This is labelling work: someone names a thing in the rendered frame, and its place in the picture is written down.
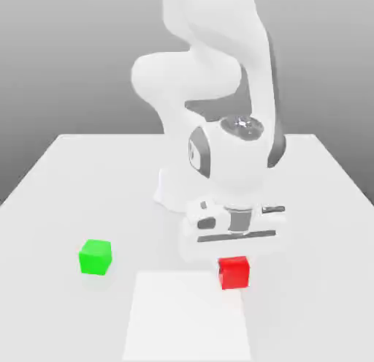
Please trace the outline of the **small green cube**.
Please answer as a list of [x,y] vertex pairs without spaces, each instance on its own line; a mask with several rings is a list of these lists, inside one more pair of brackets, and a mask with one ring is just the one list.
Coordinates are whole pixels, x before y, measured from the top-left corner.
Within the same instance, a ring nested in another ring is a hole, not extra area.
[[112,262],[109,241],[88,239],[78,254],[82,274],[104,276]]

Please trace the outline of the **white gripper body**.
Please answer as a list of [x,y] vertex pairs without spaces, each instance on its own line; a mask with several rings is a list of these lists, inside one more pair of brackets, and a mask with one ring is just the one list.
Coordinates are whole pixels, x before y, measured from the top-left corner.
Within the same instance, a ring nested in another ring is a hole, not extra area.
[[240,234],[207,234],[195,231],[183,221],[178,236],[181,257],[191,263],[216,264],[221,258],[247,257],[249,260],[282,252],[288,245],[286,222],[265,222],[256,229]]

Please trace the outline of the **small red cube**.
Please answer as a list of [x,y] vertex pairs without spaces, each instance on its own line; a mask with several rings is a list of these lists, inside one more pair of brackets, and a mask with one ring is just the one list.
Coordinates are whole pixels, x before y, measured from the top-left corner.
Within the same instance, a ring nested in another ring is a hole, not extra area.
[[250,264],[246,256],[220,258],[218,266],[223,290],[242,289],[249,285]]

